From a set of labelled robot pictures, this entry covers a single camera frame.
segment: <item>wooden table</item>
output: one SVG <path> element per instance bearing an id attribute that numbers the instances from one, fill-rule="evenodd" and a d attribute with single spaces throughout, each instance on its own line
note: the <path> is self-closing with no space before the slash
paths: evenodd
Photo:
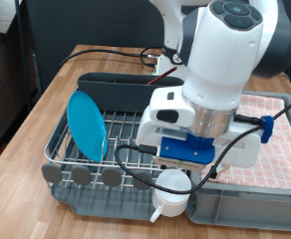
<path id="1" fill-rule="evenodd" d="M 100 47 L 77 46 L 74 52 Z M 141 49 L 108 48 L 139 53 Z M 14 238 L 291 238 L 289 232 L 274 232 L 221 226 L 196 225 L 184 214 L 148 221 L 75 215 L 68 204 L 52 197 L 41 173 L 47 162 L 44 147 L 61 117 L 77 78 L 86 72 L 151 74 L 138 58 L 106 53 L 72 59 L 58 73 L 0 156 L 0 239 Z M 286 92 L 284 77 L 269 81 L 251 79 L 244 90 Z"/>

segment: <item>white cup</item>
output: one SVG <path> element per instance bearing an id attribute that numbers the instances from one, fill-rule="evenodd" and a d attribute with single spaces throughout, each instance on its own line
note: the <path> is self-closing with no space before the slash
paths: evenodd
<path id="1" fill-rule="evenodd" d="M 191 189 L 191 182 L 189 178 L 179 169 L 165 170 L 158 176 L 156 185 L 176 191 Z M 150 222 L 154 223 L 160 215 L 167 217 L 178 216 L 185 210 L 188 197 L 189 194 L 172 194 L 155 189 L 152 195 L 152 203 L 156 211 L 152 215 Z"/>

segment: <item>blue plate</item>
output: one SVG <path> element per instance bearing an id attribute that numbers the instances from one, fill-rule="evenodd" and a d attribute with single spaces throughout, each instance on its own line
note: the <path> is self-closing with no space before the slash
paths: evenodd
<path id="1" fill-rule="evenodd" d="M 79 150 L 93 161 L 102 160 L 102 147 L 106 132 L 103 117 L 95 102 L 83 92 L 75 92 L 68 102 L 68 124 Z M 104 156 L 108 139 L 104 145 Z"/>

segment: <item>blue gripper mount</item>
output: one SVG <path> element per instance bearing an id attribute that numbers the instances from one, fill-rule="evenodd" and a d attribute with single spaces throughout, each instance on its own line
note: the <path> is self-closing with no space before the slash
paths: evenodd
<path id="1" fill-rule="evenodd" d="M 163 137 L 159 156 L 189 161 L 199 164 L 209 164 L 215 158 L 214 138 L 187 135 L 186 140 Z"/>
<path id="2" fill-rule="evenodd" d="M 263 135 L 261 137 L 262 143 L 267 143 L 269 141 L 269 138 L 273 134 L 273 128 L 274 128 L 274 118 L 273 117 L 262 117 L 261 118 L 262 125 L 263 125 Z"/>

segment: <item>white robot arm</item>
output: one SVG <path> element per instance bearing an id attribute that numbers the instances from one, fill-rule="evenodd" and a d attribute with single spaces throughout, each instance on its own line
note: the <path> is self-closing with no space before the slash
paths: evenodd
<path id="1" fill-rule="evenodd" d="M 235 0 L 215 1 L 204 12 L 196 10 L 184 18 L 177 51 L 188 76 L 182 87 L 153 92 L 138 131 L 137 145 L 157 147 L 155 162 L 202 170 L 254 127 L 233 118 L 254 69 L 263 27 L 255 8 Z M 261 134 L 243 138 L 217 171 L 253 166 Z"/>
<path id="2" fill-rule="evenodd" d="M 182 6 L 204 6 L 210 0 L 150 0 L 159 10 L 164 22 L 164 45 L 158 58 L 156 74 L 161 75 L 178 66 L 171 75 L 182 80 L 187 78 L 188 69 L 175 52 L 184 15 Z M 284 71 L 291 64 L 291 23 L 286 16 L 281 0 L 249 0 L 263 16 L 263 33 L 252 75 L 269 79 Z M 205 7 L 199 8 L 199 15 Z"/>

